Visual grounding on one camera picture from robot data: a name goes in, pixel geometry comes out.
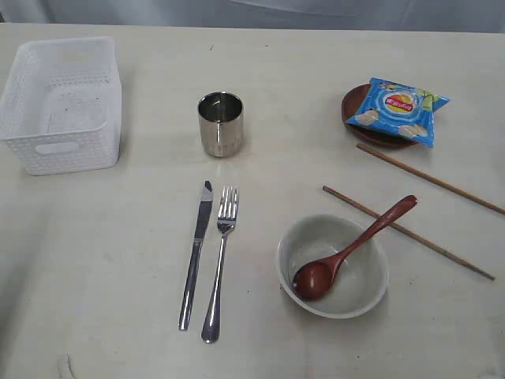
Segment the brown wooden spoon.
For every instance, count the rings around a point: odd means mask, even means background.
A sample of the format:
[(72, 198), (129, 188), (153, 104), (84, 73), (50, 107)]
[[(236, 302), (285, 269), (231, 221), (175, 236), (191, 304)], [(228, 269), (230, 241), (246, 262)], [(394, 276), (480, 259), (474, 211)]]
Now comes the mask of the brown wooden spoon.
[(317, 300), (331, 289), (344, 260), (374, 235), (391, 225), (417, 205), (417, 198), (408, 195), (381, 215), (355, 241), (345, 249), (325, 258), (303, 265), (294, 275), (292, 287), (304, 300)]

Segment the brown wooden chopstick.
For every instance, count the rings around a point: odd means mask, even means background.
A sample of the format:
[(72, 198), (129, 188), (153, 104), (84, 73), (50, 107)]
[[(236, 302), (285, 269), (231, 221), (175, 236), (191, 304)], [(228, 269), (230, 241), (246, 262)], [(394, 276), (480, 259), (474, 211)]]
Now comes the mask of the brown wooden chopstick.
[[(380, 217), (380, 214), (374, 212), (373, 210), (371, 210), (370, 208), (367, 208), (365, 207), (364, 205), (352, 200), (351, 198), (347, 197), (346, 195), (332, 189), (331, 187), (329, 186), (323, 186), (322, 187), (322, 190), (325, 192), (325, 193), (328, 193), (334, 197), (337, 197), (339, 200), (341, 201), (344, 201), (346, 202), (348, 205), (351, 205), (352, 207), (362, 211), (363, 213), (367, 214), (368, 216), (371, 216), (375, 219), (378, 219)], [(435, 244), (434, 242), (431, 242), (429, 241), (428, 239), (424, 238), (424, 237), (421, 237), (420, 235), (406, 229), (405, 227), (397, 224), (397, 223), (392, 223), (390, 225), (390, 227), (394, 228), (396, 231), (399, 231), (400, 233), (403, 233), (404, 235), (410, 237), (411, 239), (419, 242), (420, 244), (422, 244), (423, 246), (426, 246), (428, 247), (429, 249), (437, 252), (438, 254), (444, 256), (445, 258), (453, 261), (454, 263), (458, 264), (458, 265), (461, 265), (462, 267), (465, 267), (467, 269), (469, 269), (470, 271), (472, 272), (475, 272), (477, 274), (479, 274), (480, 276), (483, 276), (484, 278), (488, 279), (488, 280), (491, 280), (491, 281), (495, 281), (496, 278), (478, 268), (477, 266), (469, 263), (468, 261), (456, 256), (455, 254), (453, 254), (452, 252), (450, 252), (449, 250), (446, 250), (444, 248), (442, 248), (441, 246), (438, 246), (437, 244)]]
[(391, 165), (393, 165), (393, 166), (395, 166), (397, 168), (400, 168), (400, 169), (402, 169), (404, 171), (407, 171), (410, 174), (413, 174), (413, 175), (415, 175), (415, 176), (417, 176), (419, 178), (422, 178), (425, 181), (430, 182), (430, 183), (432, 183), (432, 184), (434, 184), (434, 185), (436, 185), (438, 187), (441, 187), (441, 188), (443, 188), (445, 190), (448, 190), (448, 191), (450, 191), (452, 193), (455, 193), (455, 194), (457, 194), (460, 197), (464, 197), (465, 199), (470, 200), (470, 201), (472, 201), (472, 202), (474, 202), (476, 204), (479, 204), (479, 205), (481, 205), (481, 206), (483, 206), (483, 207), (485, 207), (487, 209), (490, 209), (493, 212), (497, 212), (497, 213), (499, 213), (501, 215), (504, 214), (504, 208), (499, 207), (497, 205), (494, 205), (493, 203), (491, 203), (489, 201), (485, 201), (484, 199), (481, 199), (481, 198), (479, 198), (479, 197), (477, 197), (477, 196), (475, 196), (475, 195), (473, 195), (471, 193), (468, 193), (465, 190), (459, 189), (458, 187), (453, 186), (453, 185), (451, 185), (449, 183), (446, 183), (446, 182), (444, 182), (444, 181), (442, 181), (442, 180), (440, 180), (438, 178), (432, 177), (431, 175), (426, 174), (423, 171), (419, 171), (418, 169), (415, 169), (414, 167), (411, 167), (411, 166), (409, 166), (407, 164), (404, 164), (404, 163), (398, 161), (397, 159), (394, 159), (394, 158), (392, 158), (390, 156), (387, 156), (387, 155), (383, 154), (382, 152), (376, 151), (375, 149), (369, 147), (368, 145), (365, 145), (365, 144), (362, 144), (362, 143), (357, 143), (356, 147), (359, 150), (361, 150), (363, 152), (366, 152), (366, 153), (368, 153), (371, 156), (374, 156), (374, 157), (376, 157), (378, 159), (381, 159), (382, 161), (387, 162), (387, 163), (389, 163), (389, 164), (391, 164)]

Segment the brown wooden plate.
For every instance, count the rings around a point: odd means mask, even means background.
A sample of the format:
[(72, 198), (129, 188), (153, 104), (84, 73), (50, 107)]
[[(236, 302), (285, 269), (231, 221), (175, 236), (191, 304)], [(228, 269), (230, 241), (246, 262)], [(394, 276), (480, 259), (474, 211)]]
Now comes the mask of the brown wooden plate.
[(407, 148), (416, 144), (414, 141), (402, 137), (395, 137), (386, 133), (379, 133), (370, 129), (361, 128), (347, 122), (347, 119), (354, 115), (362, 101), (365, 99), (370, 84), (359, 85), (348, 91), (342, 99), (341, 113), (343, 125), (354, 136), (375, 146), (390, 149)]

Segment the white perforated plastic basket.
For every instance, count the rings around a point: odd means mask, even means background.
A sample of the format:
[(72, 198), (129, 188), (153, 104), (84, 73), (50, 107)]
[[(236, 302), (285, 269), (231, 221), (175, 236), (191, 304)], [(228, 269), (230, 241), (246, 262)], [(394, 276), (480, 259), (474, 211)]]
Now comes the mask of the white perforated plastic basket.
[(122, 84), (110, 37), (19, 46), (1, 97), (1, 140), (31, 175), (114, 166)]

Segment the silver table knife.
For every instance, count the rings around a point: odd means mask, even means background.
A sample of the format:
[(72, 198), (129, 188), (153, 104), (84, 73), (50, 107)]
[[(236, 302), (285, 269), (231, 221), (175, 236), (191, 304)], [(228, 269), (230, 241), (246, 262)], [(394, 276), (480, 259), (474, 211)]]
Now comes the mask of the silver table knife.
[(198, 215), (196, 218), (196, 229), (193, 236), (193, 247), (190, 256), (189, 267), (185, 281), (185, 289), (182, 297), (181, 311), (178, 320), (179, 331), (186, 331), (189, 327), (200, 262), (200, 253), (211, 215), (212, 202), (212, 185), (210, 181), (206, 180), (203, 185), (198, 208)]

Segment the speckled white ceramic bowl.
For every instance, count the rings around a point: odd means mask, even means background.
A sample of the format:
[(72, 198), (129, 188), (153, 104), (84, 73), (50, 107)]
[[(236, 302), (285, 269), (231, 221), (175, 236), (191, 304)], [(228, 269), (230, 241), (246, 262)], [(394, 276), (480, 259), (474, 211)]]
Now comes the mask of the speckled white ceramic bowl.
[(382, 300), (388, 287), (387, 256), (371, 238), (346, 258), (335, 283), (318, 300), (297, 297), (292, 282), (297, 270), (343, 250), (365, 229), (354, 221), (330, 214), (299, 219), (281, 238), (275, 269), (282, 289), (304, 310), (330, 319), (350, 319), (367, 313)]

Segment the silver metal fork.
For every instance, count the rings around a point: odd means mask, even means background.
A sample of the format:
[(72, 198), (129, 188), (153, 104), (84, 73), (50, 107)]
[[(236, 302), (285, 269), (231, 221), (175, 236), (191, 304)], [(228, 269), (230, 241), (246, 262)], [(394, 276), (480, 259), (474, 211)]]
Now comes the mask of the silver metal fork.
[(215, 280), (208, 304), (204, 324), (200, 334), (205, 343), (215, 343), (219, 339), (221, 321), (221, 287), (228, 234), (237, 223), (239, 194), (236, 186), (225, 186), (219, 202), (217, 228), (221, 234), (219, 256), (215, 271)]

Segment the blue Lay's chips bag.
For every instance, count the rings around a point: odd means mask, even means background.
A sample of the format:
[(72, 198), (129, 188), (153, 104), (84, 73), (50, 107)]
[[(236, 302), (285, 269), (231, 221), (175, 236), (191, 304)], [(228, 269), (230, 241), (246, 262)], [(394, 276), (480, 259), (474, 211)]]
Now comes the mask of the blue Lay's chips bag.
[(346, 122), (432, 148), (434, 113), (449, 102), (447, 97), (422, 88), (371, 77), (364, 99)]

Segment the silver metal cup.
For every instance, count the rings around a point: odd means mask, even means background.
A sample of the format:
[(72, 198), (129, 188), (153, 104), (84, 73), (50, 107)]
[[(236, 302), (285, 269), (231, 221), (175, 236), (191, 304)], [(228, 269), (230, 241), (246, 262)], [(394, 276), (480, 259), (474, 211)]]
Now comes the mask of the silver metal cup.
[(244, 105), (230, 92), (212, 92), (197, 105), (200, 140), (204, 151), (213, 157), (236, 154), (244, 140)]

